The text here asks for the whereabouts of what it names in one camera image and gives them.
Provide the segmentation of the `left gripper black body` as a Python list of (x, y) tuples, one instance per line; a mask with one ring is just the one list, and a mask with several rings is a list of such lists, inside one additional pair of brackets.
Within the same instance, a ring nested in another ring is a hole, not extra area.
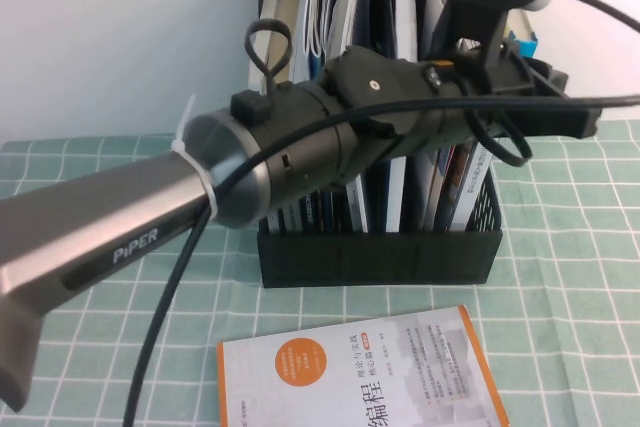
[[(449, 52), (425, 58), (424, 70), (433, 68), (443, 81), (437, 97), (457, 100), (480, 98), (529, 97), (536, 93), (534, 78), (528, 66), (528, 58), (518, 51), (503, 49), (498, 63), (486, 66), (481, 51)], [(475, 139), (487, 148), (496, 148), (497, 140), (509, 138), (518, 148), (529, 146), (526, 138), (505, 115), (507, 109), (494, 105), (485, 110), (465, 106), (445, 110), (434, 145), (452, 146)]]

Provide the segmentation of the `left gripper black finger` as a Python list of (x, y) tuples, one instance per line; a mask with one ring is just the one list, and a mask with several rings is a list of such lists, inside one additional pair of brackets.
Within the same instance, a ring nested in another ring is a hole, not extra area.
[(536, 93), (546, 97), (566, 97), (565, 89), (569, 75), (538, 59), (529, 59)]
[(584, 139), (596, 134), (601, 110), (519, 107), (508, 109), (505, 115), (525, 137), (563, 136)]

